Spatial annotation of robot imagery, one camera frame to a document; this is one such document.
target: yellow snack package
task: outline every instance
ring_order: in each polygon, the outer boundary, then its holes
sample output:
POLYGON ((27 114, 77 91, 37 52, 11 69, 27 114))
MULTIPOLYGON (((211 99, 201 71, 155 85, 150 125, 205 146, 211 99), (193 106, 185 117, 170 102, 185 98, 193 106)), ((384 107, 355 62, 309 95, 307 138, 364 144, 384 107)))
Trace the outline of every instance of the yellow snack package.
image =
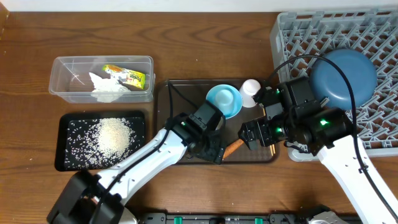
POLYGON ((111 78, 120 80, 122 83, 144 89, 145 74, 115 65, 104 65, 103 71, 111 75, 111 78))

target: tabletop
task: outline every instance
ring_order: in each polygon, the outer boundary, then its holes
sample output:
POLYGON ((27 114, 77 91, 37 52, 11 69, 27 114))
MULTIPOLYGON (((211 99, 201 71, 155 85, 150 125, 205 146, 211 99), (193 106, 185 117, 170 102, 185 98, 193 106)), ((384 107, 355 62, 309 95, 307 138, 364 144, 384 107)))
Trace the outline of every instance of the tabletop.
MULTIPOLYGON (((264 78, 273 70, 269 33, 277 13, 12 12, 0 39, 0 223, 45 223, 73 172, 53 162, 58 122, 72 111, 142 110, 153 103, 69 104, 49 94, 53 60, 77 55, 150 55, 156 82, 264 78)), ((374 158, 398 195, 398 160, 374 158)), ((269 213, 324 204, 354 213, 319 162, 294 162, 281 147, 267 165, 172 166, 130 200, 133 211, 269 213)))

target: white tissue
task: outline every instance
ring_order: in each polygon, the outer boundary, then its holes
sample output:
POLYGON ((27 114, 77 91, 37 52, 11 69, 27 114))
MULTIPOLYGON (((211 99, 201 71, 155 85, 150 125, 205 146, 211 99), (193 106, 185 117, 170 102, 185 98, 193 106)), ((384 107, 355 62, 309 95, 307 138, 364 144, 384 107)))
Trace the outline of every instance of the white tissue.
POLYGON ((89 74, 91 81, 94 83, 94 90, 91 95, 97 98, 98 102, 110 103, 117 100, 120 96, 123 96, 123 94, 120 93, 130 92, 127 87, 122 86, 115 78, 101 78, 91 72, 89 72, 89 74))

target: white plastic basket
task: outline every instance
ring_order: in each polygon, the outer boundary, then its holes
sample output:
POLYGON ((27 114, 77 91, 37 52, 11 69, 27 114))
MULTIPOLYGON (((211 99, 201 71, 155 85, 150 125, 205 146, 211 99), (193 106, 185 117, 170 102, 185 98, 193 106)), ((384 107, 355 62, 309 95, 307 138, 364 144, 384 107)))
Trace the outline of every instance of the white plastic basket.
MULTIPOLYGON (((283 12, 271 31, 276 68, 302 54, 324 55, 335 49, 354 49, 367 56, 377 70, 373 97, 356 109, 358 136, 370 157, 398 156, 398 10, 356 12, 283 12)), ((279 72, 281 82, 309 75, 313 59, 298 59, 279 72)), ((294 161, 318 158, 289 148, 294 161)))

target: small black tray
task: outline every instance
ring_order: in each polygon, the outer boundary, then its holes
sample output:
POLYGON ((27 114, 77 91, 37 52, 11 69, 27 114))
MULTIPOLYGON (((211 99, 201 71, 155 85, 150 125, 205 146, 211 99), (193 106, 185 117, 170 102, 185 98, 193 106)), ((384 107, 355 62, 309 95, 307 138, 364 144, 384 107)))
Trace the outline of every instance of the small black tray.
MULTIPOLYGON (((228 84, 239 89, 246 79, 229 79, 229 80, 170 80, 176 89, 182 95, 192 100, 196 105, 200 106, 205 102, 206 94, 214 86, 220 84, 228 84)), ((169 94, 167 82, 160 83, 155 89, 155 114, 154 114, 154 136, 164 127, 166 119, 170 115, 169 94)), ((174 116, 180 113, 193 113, 195 109, 184 99, 172 90, 173 111, 174 116)), ((242 108, 241 111, 231 119, 226 121, 225 130, 221 133, 221 137, 226 141, 227 145, 238 139, 238 131, 242 123, 263 116, 263 110, 260 106, 253 108, 242 108)), ((223 160, 223 164, 263 164, 274 161, 279 155, 278 145, 275 145, 275 154, 271 154, 269 147, 261 147, 258 142, 258 150, 251 151, 243 144, 234 153, 223 160)), ((198 158, 188 159, 188 156, 182 157, 177 165, 199 165, 209 164, 198 158)))
MULTIPOLYGON (((72 171, 81 170, 77 166, 68 165, 66 166, 66 158, 71 158, 71 150, 67 151, 67 138, 70 133, 68 133, 68 127, 71 121, 84 121, 84 120, 95 120, 103 118, 125 118, 128 121, 134 121, 131 123, 130 128, 134 131, 135 141, 130 144, 128 154, 136 152, 140 147, 145 144, 145 119, 144 113, 141 111, 102 111, 102 112, 89 112, 89 113, 69 113, 65 114, 60 119, 60 125, 58 129, 58 141, 57 141, 57 151, 55 153, 54 166, 58 171, 72 171)), ((83 132, 87 128, 87 124, 81 124, 83 132)))

